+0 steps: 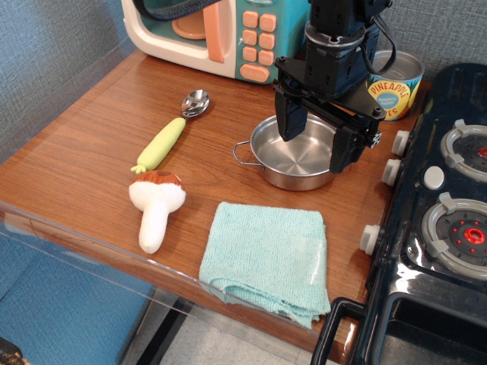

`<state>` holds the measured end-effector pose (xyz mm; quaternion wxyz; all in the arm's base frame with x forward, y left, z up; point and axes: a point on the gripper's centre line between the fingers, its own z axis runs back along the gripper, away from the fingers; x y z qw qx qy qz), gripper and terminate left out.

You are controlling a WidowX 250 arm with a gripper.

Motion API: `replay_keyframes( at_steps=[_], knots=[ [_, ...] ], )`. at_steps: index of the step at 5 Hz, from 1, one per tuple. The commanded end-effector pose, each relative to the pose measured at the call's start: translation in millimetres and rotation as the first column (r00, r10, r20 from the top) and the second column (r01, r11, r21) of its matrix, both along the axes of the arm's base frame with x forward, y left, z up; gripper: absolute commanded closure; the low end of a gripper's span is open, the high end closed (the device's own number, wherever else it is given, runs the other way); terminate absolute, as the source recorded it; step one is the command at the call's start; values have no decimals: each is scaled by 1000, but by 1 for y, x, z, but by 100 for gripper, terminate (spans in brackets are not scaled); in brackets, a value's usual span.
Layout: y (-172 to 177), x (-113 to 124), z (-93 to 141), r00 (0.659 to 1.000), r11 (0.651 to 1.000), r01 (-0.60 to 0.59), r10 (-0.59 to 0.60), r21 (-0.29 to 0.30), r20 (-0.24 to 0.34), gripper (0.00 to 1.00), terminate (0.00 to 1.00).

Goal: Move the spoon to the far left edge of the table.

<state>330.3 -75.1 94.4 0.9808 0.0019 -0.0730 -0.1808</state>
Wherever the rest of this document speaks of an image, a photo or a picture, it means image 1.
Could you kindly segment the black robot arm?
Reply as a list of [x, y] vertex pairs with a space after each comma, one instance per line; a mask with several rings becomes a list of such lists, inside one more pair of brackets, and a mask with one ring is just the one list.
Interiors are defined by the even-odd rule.
[[396, 60], [393, 52], [382, 68], [372, 65], [378, 37], [391, 36], [380, 16], [390, 6], [389, 1], [312, 1], [304, 58], [275, 60], [279, 134], [284, 141], [298, 137], [308, 113], [335, 127], [331, 173], [341, 173], [380, 140], [386, 112], [365, 84], [369, 75], [382, 75]]

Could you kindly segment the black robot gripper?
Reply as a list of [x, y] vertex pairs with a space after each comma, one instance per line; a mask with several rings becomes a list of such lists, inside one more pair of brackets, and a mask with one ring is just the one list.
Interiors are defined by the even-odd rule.
[[385, 112], [367, 93], [364, 83], [369, 74], [380, 75], [373, 61], [381, 22], [359, 25], [350, 34], [322, 32], [308, 23], [303, 59], [279, 57], [274, 82], [275, 115], [284, 141], [300, 135], [307, 114], [327, 121], [336, 132], [330, 172], [342, 173], [360, 158], [364, 148], [375, 146], [381, 133], [379, 124]]

